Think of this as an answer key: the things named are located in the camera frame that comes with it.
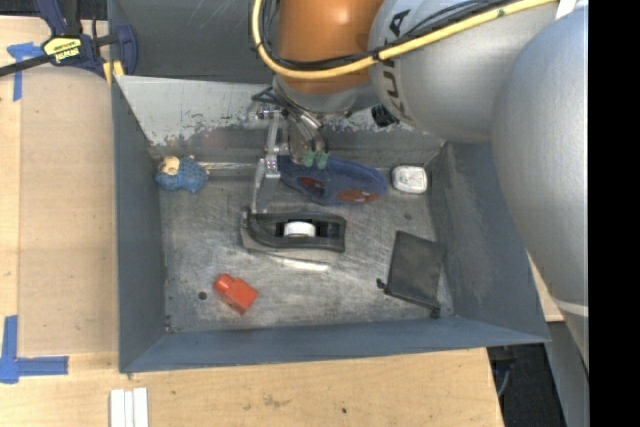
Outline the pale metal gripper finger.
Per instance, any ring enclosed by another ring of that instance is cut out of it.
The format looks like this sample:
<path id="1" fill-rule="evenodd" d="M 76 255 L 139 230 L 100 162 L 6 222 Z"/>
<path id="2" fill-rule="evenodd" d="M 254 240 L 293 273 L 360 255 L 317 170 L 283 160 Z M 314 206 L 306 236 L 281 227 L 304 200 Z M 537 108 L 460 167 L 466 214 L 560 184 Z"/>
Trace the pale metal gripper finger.
<path id="1" fill-rule="evenodd" d="M 258 160 L 258 163 L 256 165 L 256 170 L 254 173 L 251 203 L 249 205 L 249 209 L 252 214 L 257 214 L 259 210 L 259 206 L 258 206 L 259 196 L 260 196 L 260 190 L 264 180 L 265 172 L 266 172 L 265 159 L 260 158 Z"/>
<path id="2" fill-rule="evenodd" d="M 269 204 L 274 198 L 280 183 L 281 174 L 276 158 L 264 158 L 260 161 L 261 178 L 259 181 L 259 203 Z"/>

